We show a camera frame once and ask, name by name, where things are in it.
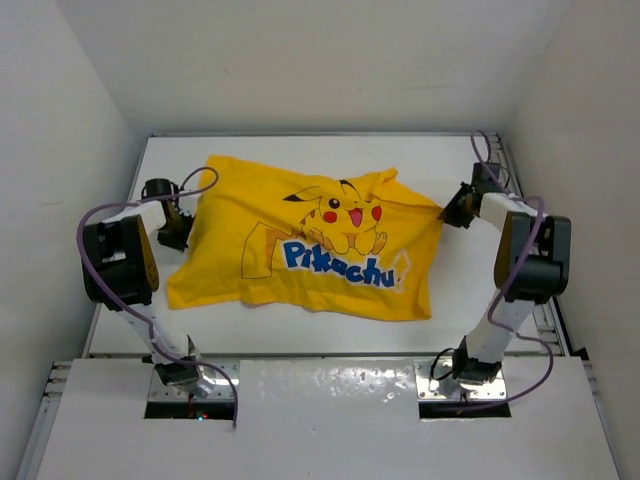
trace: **yellow cloth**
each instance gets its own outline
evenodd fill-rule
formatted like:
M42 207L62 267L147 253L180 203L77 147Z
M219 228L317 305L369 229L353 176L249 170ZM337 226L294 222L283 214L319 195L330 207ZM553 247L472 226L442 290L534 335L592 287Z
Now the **yellow cloth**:
M427 271L442 209L394 168L333 180L212 156L169 306L291 303L380 320L431 317ZM205 172L204 187L213 180Z

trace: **purple cable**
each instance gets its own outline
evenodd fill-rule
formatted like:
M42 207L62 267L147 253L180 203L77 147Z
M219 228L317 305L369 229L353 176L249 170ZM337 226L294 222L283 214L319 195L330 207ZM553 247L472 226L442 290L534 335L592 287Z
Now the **purple cable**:
M175 200L177 198L189 197L191 195L197 195L199 193L206 192L210 188L213 188L216 185L216 183L218 183L218 179L220 178L217 170L211 167L200 167L194 170L193 172L191 172L187 176L187 178L184 180L184 182L182 182L182 185L180 186L180 190L182 191L184 189L185 184L187 183L187 181L191 179L191 177L193 177L196 173L201 172L203 170L212 171L216 175L215 180L204 188L193 190L191 192L180 192L172 195L162 195L159 197L146 198L135 203L134 202L106 203L104 205L99 205L97 207L92 208L91 210L89 210L87 213L84 214L82 219L80 219L80 223L78 224L78 230L76 231L76 243L78 245L78 251L80 252L80 259L82 260L82 263L84 264L85 268L89 272L89 275L91 275L91 278L93 278L96 284L102 289L105 295L107 295L107 297L109 297L109 299L113 301L113 303L118 305L118 307L120 307L125 312L129 313L130 315L133 315L139 320L142 320L144 323L148 325L149 338L151 340L151 343L153 343L153 345L156 347L156 350L162 357L174 363L177 363L179 365L210 368L214 372L219 373L227 382L229 382L229 386L231 387L231 391L233 392L233 427L236 428L238 426L238 391L235 385L233 384L233 382L231 381L231 378L229 378L229 375L227 375L226 372L222 370L220 367L216 367L215 365L208 362L203 362L200 360L184 360L182 358L174 357L170 353L165 352L160 345L156 344L155 331L153 329L153 320L151 320L146 315L143 315L142 313L136 311L135 309L131 308L129 305L124 303L120 299L120 297L118 297L113 292L113 290L109 288L109 285L106 284L106 282L102 279L102 277L100 277L100 274L96 271L96 269L93 268L93 265L91 265L91 260L89 259L89 256L87 255L87 250L84 247L84 240L82 235L84 227L87 225L87 222L89 221L89 219L93 215L95 215L96 213L102 210L107 210L109 208L137 207L143 203L153 202L156 200Z
M475 139L476 134L480 134L484 138L484 141L487 144L487 159L486 160L484 160L482 158L482 155L480 154L480 151L478 150L478 146L476 145L476 139ZM491 159L491 144L489 142L489 138L487 137L487 135L482 131L477 131L477 132L472 133L471 134L471 146L473 147L473 152L476 154L476 157L477 157L478 161L480 162L482 167L485 169L485 171L487 172L487 174L489 175L491 180L493 180L495 182L495 184L500 187L500 189L502 190L502 193L504 193L505 195L509 195L509 192L507 192L507 190L502 186L502 184L500 183L498 178L493 174L491 169L487 166L487 162ZM544 347L544 349L549 354L549 365L547 367L546 372L540 378L540 380L538 380L536 383L531 385L529 388L524 389L522 392L516 393L515 395L512 395L512 396L510 396L510 397L508 397L508 398L506 398L504 400L500 400L498 402L490 402L490 403L487 403L487 404L484 404L484 405L475 405L475 406L471 406L470 405L470 406L464 406L464 407L459 407L459 408L455 408L455 409L452 408L452 409L446 409L446 410L456 410L456 411L460 411L460 412L473 412L473 411L480 411L480 410L486 410L486 409L489 409L489 408L498 407L500 405L507 404L507 403L512 402L514 400L518 400L519 398L522 398L525 395L528 395L531 392L533 392L534 390L536 390L537 388L539 388L544 382L547 381L547 379L551 375L551 372L553 371L553 350L551 350L551 345L549 345L547 342L545 342L544 340L542 340L540 338L528 337L528 336L525 336L525 335L521 335L520 333L515 331L510 326L505 325L504 323L497 322L496 320L493 319L493 314L495 313L496 308L498 308L498 305L500 304L500 301L504 298L506 293L509 291L509 288L513 284L516 276L518 275L518 273L522 269L522 266L524 265L524 262L527 260L527 257L529 256L529 254L531 252L531 249L533 248L533 245L535 244L536 236L538 235L538 232L540 231L540 227L542 225L542 221L544 220L544 201L542 200L541 197L526 197L526 198L512 197L512 199L515 200L516 202L522 202L522 203L528 203L528 202L531 202L531 201L536 202L537 203L537 207L538 207L537 208L538 213L537 213L536 219L535 219L535 221L533 223L533 227L531 228L531 233L529 234L529 237L527 238L527 241L526 241L524 247L522 248L522 253L520 253L520 255L518 256L518 260L516 261L515 265L513 266L513 269L511 270L511 273L507 277L507 280L504 282L504 285L502 286L502 288L500 288L500 292L493 299L493 302L491 302L491 305L489 306L489 310L487 312L487 320L489 321L489 323L491 325L494 325L494 326L496 326L498 328L502 328L503 330L507 330L508 332L511 332L511 333L515 334L515 336L517 338L519 338L520 340L525 340L525 341L529 341L529 342L536 342L536 343L539 343L540 345L542 345L542 347Z

